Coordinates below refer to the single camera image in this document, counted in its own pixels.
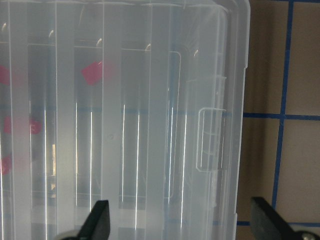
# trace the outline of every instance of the plastic container lid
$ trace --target plastic container lid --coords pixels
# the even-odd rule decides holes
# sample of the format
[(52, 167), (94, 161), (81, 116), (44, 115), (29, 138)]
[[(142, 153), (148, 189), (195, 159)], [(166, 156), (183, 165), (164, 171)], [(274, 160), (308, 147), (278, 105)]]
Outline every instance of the plastic container lid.
[(234, 239), (249, 14), (0, 1), (0, 239), (52, 240), (101, 199), (111, 240)]

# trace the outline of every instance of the pink object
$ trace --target pink object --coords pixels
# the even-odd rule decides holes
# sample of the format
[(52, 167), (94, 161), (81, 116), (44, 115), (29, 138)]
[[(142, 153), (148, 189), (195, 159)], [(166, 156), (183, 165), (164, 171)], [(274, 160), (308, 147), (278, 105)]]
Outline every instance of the pink object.
[(10, 117), (10, 116), (6, 116), (6, 117), (4, 118), (3, 131), (4, 131), (6, 134), (10, 134), (10, 133), (11, 133), (11, 117)]
[(102, 79), (103, 62), (93, 62), (89, 66), (81, 70), (81, 73), (88, 85), (95, 85)]
[(30, 121), (30, 132), (31, 134), (38, 134), (41, 132), (41, 122), (31, 119)]
[(2, 65), (0, 65), (0, 83), (10, 85), (10, 71)]
[[(38, 133), (41, 132), (42, 124), (41, 124), (40, 121), (31, 119), (29, 124), (30, 124), (30, 133), (31, 134), (38, 134)], [(17, 130), (19, 130), (20, 124), (18, 122), (16, 122), (15, 124), (13, 124), (13, 126), (18, 127)], [(3, 131), (6, 134), (11, 134), (11, 117), (10, 116), (6, 116), (4, 118), (4, 129), (3, 129)]]
[(7, 175), (12, 168), (12, 159), (11, 155), (6, 156), (1, 159), (1, 174)]

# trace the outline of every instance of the pink sticky note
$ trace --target pink sticky note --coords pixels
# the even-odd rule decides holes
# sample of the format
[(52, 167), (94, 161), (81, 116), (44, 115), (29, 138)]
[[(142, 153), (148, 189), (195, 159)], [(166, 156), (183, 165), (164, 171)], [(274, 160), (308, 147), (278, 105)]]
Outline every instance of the pink sticky note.
[(7, 175), (12, 167), (11, 154), (1, 159), (1, 174)]
[(30, 120), (30, 132), (31, 134), (38, 134), (41, 132), (41, 122), (31, 119)]
[[(41, 132), (42, 124), (41, 124), (40, 121), (31, 119), (29, 124), (30, 124), (30, 133), (31, 134), (38, 134), (38, 133)], [(18, 132), (19, 132), (19, 127), (21, 125), (22, 124), (21, 124), (21, 122), (19, 120), (13, 123), (14, 129), (17, 130)], [(4, 118), (3, 131), (6, 134), (11, 134), (11, 117), (10, 116), (6, 116)]]
[(0, 83), (10, 85), (10, 71), (2, 65), (0, 65)]
[(6, 134), (10, 134), (10, 133), (11, 133), (11, 117), (10, 117), (10, 116), (6, 116), (6, 117), (4, 118), (3, 131), (4, 131)]
[(88, 83), (88, 85), (94, 85), (102, 79), (103, 74), (103, 63), (93, 62), (89, 66), (85, 67), (81, 70), (81, 73)]

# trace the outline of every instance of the blue grid line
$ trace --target blue grid line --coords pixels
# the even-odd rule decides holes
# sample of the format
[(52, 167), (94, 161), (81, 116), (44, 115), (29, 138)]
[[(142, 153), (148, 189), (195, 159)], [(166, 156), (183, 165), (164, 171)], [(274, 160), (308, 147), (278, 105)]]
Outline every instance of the blue grid line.
[(320, 121), (320, 116), (319, 115), (290, 115), (290, 114), (286, 114), (285, 119), (287, 119), (287, 120)]
[(237, 221), (236, 225), (237, 226), (250, 226), (250, 222), (249, 221)]
[(271, 201), (271, 206), (274, 209), (276, 208), (276, 205), (277, 205), (277, 195), (278, 195), (278, 185), (279, 185), (279, 175), (280, 175), (280, 165), (281, 165), (281, 154), (282, 154), (282, 143), (283, 143), (284, 128), (285, 128), (293, 14), (294, 14), (294, 0), (289, 0), (287, 26), (286, 26), (281, 109), (280, 109), (281, 119), (280, 119), (280, 123), (279, 123), (279, 132), (278, 132), (278, 141), (277, 141), (277, 148), (276, 148), (276, 159), (275, 159), (275, 170), (274, 170), (274, 180), (273, 180), (273, 190), (272, 190), (272, 201)]
[(282, 119), (285, 120), (311, 120), (320, 121), (320, 115), (294, 115), (294, 114), (277, 114), (277, 113), (251, 113), (244, 112), (244, 118), (254, 118), (254, 119)]
[(320, 0), (272, 0), (275, 2), (290, 2), (293, 1), (295, 3), (314, 3), (314, 4), (320, 4)]
[(244, 112), (243, 113), (244, 118), (255, 118), (255, 119), (280, 119), (280, 114), (275, 113), (249, 113)]
[[(302, 226), (306, 228), (320, 228), (320, 222), (288, 222), (289, 225)], [(249, 221), (237, 221), (237, 226), (250, 226)]]

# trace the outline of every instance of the tan surface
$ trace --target tan surface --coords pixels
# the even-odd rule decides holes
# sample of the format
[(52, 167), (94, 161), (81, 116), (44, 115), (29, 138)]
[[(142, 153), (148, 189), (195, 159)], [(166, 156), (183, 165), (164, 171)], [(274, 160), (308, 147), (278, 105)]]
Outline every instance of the tan surface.
[(255, 240), (249, 226), (237, 226), (235, 240)]
[(294, 3), (287, 114), (320, 115), (319, 26), (319, 3)]
[(288, 222), (320, 222), (320, 121), (286, 120), (276, 209)]
[(244, 118), (240, 159), (237, 213), (250, 220), (250, 198), (272, 199), (279, 120)]
[(288, 3), (251, 0), (244, 111), (280, 113)]

